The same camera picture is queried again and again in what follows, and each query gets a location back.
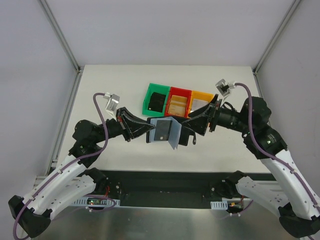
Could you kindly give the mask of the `black credit card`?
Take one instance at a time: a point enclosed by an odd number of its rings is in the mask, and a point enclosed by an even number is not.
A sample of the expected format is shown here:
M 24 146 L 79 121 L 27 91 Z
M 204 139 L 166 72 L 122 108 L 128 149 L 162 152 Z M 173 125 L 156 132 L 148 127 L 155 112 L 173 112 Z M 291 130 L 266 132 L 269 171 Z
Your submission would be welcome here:
M 158 120 L 155 126 L 154 141 L 168 141 L 172 126 L 172 120 Z

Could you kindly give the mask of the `black leather card holder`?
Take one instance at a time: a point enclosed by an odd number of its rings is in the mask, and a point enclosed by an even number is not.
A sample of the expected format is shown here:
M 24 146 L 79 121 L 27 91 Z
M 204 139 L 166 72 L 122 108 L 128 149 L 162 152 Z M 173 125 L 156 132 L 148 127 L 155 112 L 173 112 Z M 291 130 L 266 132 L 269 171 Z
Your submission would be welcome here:
M 177 149 L 178 145 L 187 146 L 190 136 L 192 136 L 192 144 L 197 143 L 196 133 L 182 126 L 182 122 L 186 121 L 186 118 L 179 116 L 149 117 L 147 122 L 156 126 L 159 120 L 172 120 L 169 139 L 167 141 L 154 141 L 155 129 L 152 129 L 146 133 L 146 143 L 168 142 L 173 150 Z

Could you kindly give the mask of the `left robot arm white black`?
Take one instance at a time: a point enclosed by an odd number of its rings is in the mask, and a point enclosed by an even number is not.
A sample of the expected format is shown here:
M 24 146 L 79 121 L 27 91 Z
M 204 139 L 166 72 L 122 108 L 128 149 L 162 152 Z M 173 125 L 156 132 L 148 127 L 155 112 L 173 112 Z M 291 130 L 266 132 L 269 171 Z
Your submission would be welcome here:
M 102 194 L 106 176 L 90 166 L 105 150 L 109 139 L 122 135 L 129 142 L 154 128 L 125 107 L 117 110 L 115 118 L 103 119 L 101 124 L 80 120 L 72 136 L 75 143 L 61 164 L 32 191 L 9 199 L 14 239 L 18 239 L 17 227 L 21 227 L 28 238 L 35 238 L 78 198 L 90 193 Z

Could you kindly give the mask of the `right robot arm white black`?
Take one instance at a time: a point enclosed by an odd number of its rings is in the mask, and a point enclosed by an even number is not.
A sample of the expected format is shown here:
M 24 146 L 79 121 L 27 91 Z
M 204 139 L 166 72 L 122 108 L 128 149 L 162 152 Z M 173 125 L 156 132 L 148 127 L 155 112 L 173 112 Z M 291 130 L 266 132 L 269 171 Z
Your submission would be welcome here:
M 282 136 L 269 126 L 271 113 L 261 97 L 249 96 L 241 111 L 236 111 L 214 96 L 190 113 L 182 126 L 202 136 L 217 126 L 241 133 L 246 148 L 267 167 L 284 196 L 259 186 L 239 170 L 214 186 L 216 194 L 228 199 L 248 197 L 275 214 L 291 236 L 312 239 L 320 231 L 320 198 L 298 170 Z

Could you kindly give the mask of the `white cards in yellow bin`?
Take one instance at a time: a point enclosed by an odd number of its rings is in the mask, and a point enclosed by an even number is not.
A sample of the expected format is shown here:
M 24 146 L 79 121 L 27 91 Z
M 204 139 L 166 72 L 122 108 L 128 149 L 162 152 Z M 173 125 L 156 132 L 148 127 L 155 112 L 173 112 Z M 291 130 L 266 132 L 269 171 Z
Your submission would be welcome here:
M 206 100 L 202 100 L 202 99 L 197 99 L 197 98 L 194 98 L 192 100 L 192 103 L 191 103 L 191 109 L 190 109 L 190 113 L 206 106 L 209 102 L 206 101 Z

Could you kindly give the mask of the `gold cards in red bin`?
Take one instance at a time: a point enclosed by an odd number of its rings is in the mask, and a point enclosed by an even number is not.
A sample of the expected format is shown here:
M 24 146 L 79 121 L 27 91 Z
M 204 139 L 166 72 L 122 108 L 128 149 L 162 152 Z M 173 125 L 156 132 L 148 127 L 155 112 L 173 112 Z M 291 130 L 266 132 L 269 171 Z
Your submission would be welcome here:
M 186 113 L 187 98 L 179 95 L 172 95 L 169 101 L 167 113 L 169 115 L 184 117 Z

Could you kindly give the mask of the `black cards in green bin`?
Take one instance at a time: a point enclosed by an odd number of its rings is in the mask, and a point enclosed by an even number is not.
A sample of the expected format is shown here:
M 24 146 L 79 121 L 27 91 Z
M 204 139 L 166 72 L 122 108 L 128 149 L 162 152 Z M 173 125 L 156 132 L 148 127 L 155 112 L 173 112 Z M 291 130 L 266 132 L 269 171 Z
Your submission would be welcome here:
M 153 92 L 150 96 L 147 109 L 153 112 L 161 113 L 165 105 L 166 95 Z

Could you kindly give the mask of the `yellow plastic bin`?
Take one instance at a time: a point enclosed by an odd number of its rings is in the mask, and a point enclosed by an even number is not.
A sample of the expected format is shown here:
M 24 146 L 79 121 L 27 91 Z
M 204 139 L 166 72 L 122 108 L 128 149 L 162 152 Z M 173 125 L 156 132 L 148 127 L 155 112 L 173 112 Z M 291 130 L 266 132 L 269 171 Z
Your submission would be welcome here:
M 213 98 L 214 95 L 211 93 L 192 90 L 187 117 L 190 113 L 209 104 Z

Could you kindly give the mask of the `red plastic bin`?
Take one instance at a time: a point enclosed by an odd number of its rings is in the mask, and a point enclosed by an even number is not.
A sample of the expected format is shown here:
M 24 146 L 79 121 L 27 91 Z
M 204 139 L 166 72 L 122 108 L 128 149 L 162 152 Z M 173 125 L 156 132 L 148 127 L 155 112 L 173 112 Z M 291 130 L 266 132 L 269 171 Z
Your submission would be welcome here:
M 189 112 L 191 95 L 192 91 L 189 89 L 171 87 L 164 115 L 186 118 Z

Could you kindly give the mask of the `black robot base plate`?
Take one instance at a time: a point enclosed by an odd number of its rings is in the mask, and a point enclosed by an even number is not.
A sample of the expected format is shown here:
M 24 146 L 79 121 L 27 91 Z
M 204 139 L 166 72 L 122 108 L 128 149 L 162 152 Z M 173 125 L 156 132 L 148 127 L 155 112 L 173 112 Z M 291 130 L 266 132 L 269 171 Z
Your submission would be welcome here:
M 212 202 L 240 198 L 235 180 L 248 176 L 273 181 L 270 173 L 163 172 L 104 170 L 93 194 L 107 195 L 122 207 L 209 209 Z

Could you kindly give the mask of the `right aluminium table rail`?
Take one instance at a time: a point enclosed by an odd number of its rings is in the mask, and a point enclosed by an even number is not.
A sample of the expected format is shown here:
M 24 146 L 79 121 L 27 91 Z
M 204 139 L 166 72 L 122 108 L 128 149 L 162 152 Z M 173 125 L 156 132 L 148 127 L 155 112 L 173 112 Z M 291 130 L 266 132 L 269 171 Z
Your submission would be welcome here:
M 258 90 L 258 97 L 252 97 L 252 108 L 249 120 L 252 121 L 250 134 L 254 145 L 255 155 L 258 159 L 269 159 L 264 164 L 282 165 L 281 169 L 288 166 L 287 161 L 280 159 L 287 152 L 287 145 L 281 135 L 270 126 L 272 111 L 263 98 L 262 90 L 256 75 L 253 75 Z

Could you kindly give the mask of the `aluminium table rail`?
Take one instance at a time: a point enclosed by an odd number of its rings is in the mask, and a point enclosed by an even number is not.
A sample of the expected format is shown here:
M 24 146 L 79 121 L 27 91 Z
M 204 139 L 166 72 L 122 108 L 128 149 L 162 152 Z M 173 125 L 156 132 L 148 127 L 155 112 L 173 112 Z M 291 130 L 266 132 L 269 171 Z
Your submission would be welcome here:
M 270 126 L 272 111 L 263 98 L 262 90 L 256 75 L 253 75 L 258 90 L 258 97 L 252 97 L 252 108 L 249 120 L 252 121 L 250 134 L 254 145 L 255 155 L 258 159 L 269 159 L 264 164 L 282 165 L 281 169 L 288 166 L 287 161 L 280 159 L 287 152 L 287 145 L 281 135 Z
M 77 72 L 75 79 L 73 81 L 72 87 L 67 94 L 67 102 L 63 109 L 62 118 L 58 126 L 58 131 L 57 131 L 53 146 L 50 150 L 47 167 L 44 172 L 45 176 L 47 176 L 50 173 L 53 163 L 56 163 L 58 161 L 63 140 L 65 137 L 66 129 L 70 120 L 72 108 L 73 108 L 75 98 L 81 82 L 81 78 L 83 75 L 83 70 L 84 68 L 80 68 L 80 70 Z

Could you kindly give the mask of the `left aluminium table rail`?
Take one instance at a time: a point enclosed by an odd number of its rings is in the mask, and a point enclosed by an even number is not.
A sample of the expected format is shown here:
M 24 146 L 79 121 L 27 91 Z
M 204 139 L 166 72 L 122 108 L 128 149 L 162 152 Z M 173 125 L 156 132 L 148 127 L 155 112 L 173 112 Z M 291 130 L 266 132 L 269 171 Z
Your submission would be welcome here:
M 44 172 L 45 176 L 47 176 L 50 173 L 53 163 L 56 163 L 58 161 L 63 140 L 65 137 L 66 129 L 70 120 L 72 108 L 73 108 L 75 98 L 81 82 L 81 78 L 83 75 L 83 70 L 84 68 L 80 68 L 80 70 L 77 72 L 75 79 L 73 81 L 72 87 L 67 94 L 67 102 L 63 109 L 62 118 L 58 126 L 58 131 L 57 131 L 53 146 L 50 150 L 47 167 Z

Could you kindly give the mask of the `right aluminium frame post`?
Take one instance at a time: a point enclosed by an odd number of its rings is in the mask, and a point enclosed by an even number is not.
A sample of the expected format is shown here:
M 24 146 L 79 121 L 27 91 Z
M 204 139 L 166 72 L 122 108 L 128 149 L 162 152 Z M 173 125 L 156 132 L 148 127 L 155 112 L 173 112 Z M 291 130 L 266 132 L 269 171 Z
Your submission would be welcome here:
M 263 64 L 267 60 L 268 56 L 271 54 L 273 48 L 275 47 L 278 40 L 281 38 L 282 34 L 288 27 L 290 21 L 292 20 L 293 16 L 297 12 L 300 5 L 303 3 L 303 0 L 293 0 L 290 4 L 288 10 L 285 12 L 282 20 L 280 21 L 278 27 L 276 28 L 275 32 L 273 33 L 271 39 L 269 40 L 268 44 L 266 45 L 261 57 L 259 58 L 257 64 L 252 69 L 253 75 L 256 76 L 259 70 L 262 68 Z

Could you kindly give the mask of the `left aluminium frame post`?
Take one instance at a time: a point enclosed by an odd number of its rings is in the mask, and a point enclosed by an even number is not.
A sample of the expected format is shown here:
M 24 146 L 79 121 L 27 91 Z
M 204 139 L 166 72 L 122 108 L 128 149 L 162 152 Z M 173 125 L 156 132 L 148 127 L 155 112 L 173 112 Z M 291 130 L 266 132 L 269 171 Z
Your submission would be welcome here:
M 72 67 L 76 71 L 76 73 L 80 73 L 82 71 L 82 67 L 78 63 L 49 3 L 47 0 L 38 0 L 37 1 L 42 11 L 44 12 L 57 40 L 59 41 L 63 51 L 65 52 L 68 60 L 70 61 Z

